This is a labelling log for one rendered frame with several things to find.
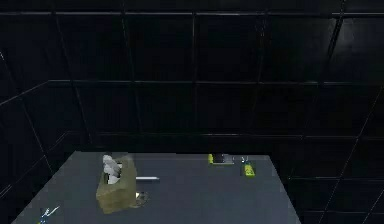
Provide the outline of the white blue small object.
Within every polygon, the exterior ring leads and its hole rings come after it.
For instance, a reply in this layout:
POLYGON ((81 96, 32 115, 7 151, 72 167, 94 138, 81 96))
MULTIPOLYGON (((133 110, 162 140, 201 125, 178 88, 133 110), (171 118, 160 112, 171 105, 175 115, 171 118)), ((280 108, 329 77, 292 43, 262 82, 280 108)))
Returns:
POLYGON ((58 209, 59 206, 54 207, 53 209, 46 208, 45 210, 41 211, 39 221, 36 224, 47 224, 49 217, 53 215, 58 209))

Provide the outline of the grey table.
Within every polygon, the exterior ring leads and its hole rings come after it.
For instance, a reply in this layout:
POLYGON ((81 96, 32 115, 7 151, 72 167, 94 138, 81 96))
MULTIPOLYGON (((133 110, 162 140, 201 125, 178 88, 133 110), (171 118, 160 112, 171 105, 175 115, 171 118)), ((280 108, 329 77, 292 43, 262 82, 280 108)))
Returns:
POLYGON ((256 176, 232 166, 210 166, 202 154, 136 154, 137 173, 149 195, 140 208, 105 214, 96 201, 100 152, 75 152, 12 224, 36 224, 40 211, 56 212, 49 224, 301 224, 267 156, 251 156, 256 176))

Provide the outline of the grey walkie talkie green screen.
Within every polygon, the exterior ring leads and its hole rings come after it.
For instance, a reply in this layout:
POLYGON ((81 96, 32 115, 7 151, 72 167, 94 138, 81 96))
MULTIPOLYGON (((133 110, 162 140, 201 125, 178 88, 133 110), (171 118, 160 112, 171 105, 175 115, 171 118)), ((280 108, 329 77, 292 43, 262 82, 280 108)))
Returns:
POLYGON ((241 158, 241 175, 247 178, 253 178, 256 176, 255 169, 248 157, 241 158))

